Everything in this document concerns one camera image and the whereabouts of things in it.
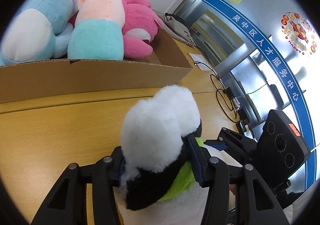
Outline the panda plush toy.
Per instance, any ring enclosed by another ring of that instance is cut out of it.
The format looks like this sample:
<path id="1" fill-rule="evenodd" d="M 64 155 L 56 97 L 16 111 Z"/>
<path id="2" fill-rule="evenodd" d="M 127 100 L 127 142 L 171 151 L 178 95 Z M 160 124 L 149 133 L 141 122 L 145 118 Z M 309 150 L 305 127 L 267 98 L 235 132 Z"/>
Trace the panda plush toy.
<path id="1" fill-rule="evenodd" d="M 160 89 L 127 112 L 120 132 L 124 172 L 114 192 L 125 224 L 200 224 L 208 189 L 195 181 L 184 137 L 201 148 L 202 122 L 192 92 Z"/>

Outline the peach teal plush toy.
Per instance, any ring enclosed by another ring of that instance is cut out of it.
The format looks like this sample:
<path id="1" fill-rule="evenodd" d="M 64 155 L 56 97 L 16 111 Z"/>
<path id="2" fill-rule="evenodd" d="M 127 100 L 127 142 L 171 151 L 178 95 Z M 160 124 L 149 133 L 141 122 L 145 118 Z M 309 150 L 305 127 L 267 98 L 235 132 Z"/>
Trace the peach teal plush toy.
<path id="1" fill-rule="evenodd" d="M 77 60 L 123 60 L 123 0 L 76 0 L 76 7 L 78 14 L 67 57 Z"/>

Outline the light blue plush toy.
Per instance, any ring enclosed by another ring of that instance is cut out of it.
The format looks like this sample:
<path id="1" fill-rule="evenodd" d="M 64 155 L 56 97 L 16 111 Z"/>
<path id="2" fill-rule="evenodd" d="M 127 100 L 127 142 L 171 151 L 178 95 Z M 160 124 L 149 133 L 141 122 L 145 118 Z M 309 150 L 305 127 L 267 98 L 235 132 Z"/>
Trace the light blue plush toy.
<path id="1" fill-rule="evenodd" d="M 26 0 L 1 40 L 1 65 L 64 56 L 75 12 L 74 0 Z"/>

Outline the brown cardboard box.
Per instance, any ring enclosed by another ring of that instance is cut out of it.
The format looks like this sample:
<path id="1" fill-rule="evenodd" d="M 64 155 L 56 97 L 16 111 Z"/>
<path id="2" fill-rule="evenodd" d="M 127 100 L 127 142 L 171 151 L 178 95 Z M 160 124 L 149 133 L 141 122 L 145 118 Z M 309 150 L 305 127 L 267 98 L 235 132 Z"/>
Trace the brown cardboard box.
<path id="1" fill-rule="evenodd" d="M 176 84 L 192 69 L 164 30 L 142 61 L 49 60 L 1 67 L 1 102 L 103 90 L 154 88 Z"/>

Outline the grey folded cloth bag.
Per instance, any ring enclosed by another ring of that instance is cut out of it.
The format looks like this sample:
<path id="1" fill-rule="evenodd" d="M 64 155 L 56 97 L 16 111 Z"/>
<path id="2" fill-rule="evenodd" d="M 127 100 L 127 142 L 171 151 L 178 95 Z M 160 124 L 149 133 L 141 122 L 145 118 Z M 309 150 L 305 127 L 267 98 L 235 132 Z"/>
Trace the grey folded cloth bag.
<path id="1" fill-rule="evenodd" d="M 196 47 L 188 28 L 184 25 L 184 20 L 180 17 L 169 14 L 162 13 L 160 11 L 154 10 L 157 16 L 164 23 L 164 30 L 174 39 L 179 40 L 180 42 L 186 44 L 190 47 Z"/>

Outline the pink plush toy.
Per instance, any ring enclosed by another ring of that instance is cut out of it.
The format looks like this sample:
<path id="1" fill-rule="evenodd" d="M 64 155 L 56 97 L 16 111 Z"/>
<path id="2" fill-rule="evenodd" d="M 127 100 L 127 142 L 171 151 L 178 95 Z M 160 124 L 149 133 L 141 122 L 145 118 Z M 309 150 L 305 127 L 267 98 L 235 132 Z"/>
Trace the pink plush toy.
<path id="1" fill-rule="evenodd" d="M 123 0 L 125 24 L 122 28 L 124 59 L 144 59 L 152 54 L 151 42 L 164 27 L 148 0 Z"/>

